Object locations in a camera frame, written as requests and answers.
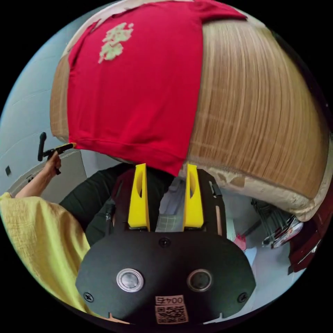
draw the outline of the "qr code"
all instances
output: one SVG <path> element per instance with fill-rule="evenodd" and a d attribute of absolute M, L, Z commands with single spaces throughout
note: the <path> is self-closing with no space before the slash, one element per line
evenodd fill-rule
<path fill-rule="evenodd" d="M 186 307 L 184 304 L 156 306 L 156 319 L 159 324 L 186 323 Z"/>

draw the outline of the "yellow shirt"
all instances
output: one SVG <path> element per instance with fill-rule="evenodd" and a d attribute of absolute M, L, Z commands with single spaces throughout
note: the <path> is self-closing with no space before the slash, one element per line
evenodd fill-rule
<path fill-rule="evenodd" d="M 63 207 L 40 197 L 19 199 L 9 193 L 0 197 L 0 213 L 13 247 L 37 282 L 64 303 L 99 317 L 75 287 L 90 249 L 78 221 Z M 112 317 L 108 320 L 125 324 Z"/>

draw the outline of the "red t-shirt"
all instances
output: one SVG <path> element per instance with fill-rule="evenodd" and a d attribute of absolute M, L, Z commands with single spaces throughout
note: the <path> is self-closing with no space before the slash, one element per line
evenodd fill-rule
<path fill-rule="evenodd" d="M 202 23 L 246 19 L 211 0 L 159 2 L 116 14 L 74 45 L 69 140 L 178 175 L 200 89 Z"/>

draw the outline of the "black handle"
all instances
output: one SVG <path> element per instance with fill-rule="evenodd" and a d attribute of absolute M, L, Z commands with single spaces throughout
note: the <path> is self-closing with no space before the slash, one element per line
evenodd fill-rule
<path fill-rule="evenodd" d="M 215 178 L 205 170 L 198 169 L 199 186 L 201 192 L 201 202 L 204 211 L 204 223 L 207 232 L 217 234 L 216 206 L 220 209 L 220 222 L 222 237 L 227 237 L 227 219 L 225 216 L 225 205 L 222 193 L 216 183 Z"/>
<path fill-rule="evenodd" d="M 111 198 L 109 198 L 109 200 L 105 204 L 106 204 L 105 235 L 108 236 L 111 234 L 112 229 L 113 229 L 112 219 L 113 219 L 114 213 L 116 211 L 116 203 Z"/>
<path fill-rule="evenodd" d="M 55 149 L 51 149 L 48 151 L 48 160 L 53 156 L 53 154 L 56 152 Z M 55 167 L 55 174 L 59 175 L 61 174 L 60 170 Z"/>
<path fill-rule="evenodd" d="M 46 140 L 46 133 L 43 132 L 39 137 L 39 147 L 38 147 L 38 157 L 37 157 L 39 162 L 41 162 L 43 160 L 45 140 Z"/>

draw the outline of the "screw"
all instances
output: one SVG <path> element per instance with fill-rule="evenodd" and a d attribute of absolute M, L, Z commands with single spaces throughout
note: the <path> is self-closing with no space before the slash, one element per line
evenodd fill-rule
<path fill-rule="evenodd" d="M 84 299 L 89 302 L 92 303 L 94 301 L 94 298 L 91 296 L 91 294 L 89 294 L 88 292 L 85 292 L 83 294 Z"/>
<path fill-rule="evenodd" d="M 247 293 L 246 293 L 246 292 L 243 292 L 243 293 L 241 293 L 241 294 L 238 296 L 238 298 L 237 298 L 237 302 L 238 302 L 238 303 L 243 303 L 243 302 L 245 302 L 247 299 L 248 299 L 248 295 L 247 295 Z"/>
<path fill-rule="evenodd" d="M 159 240 L 160 247 L 168 247 L 171 244 L 171 240 L 167 237 L 163 237 Z"/>

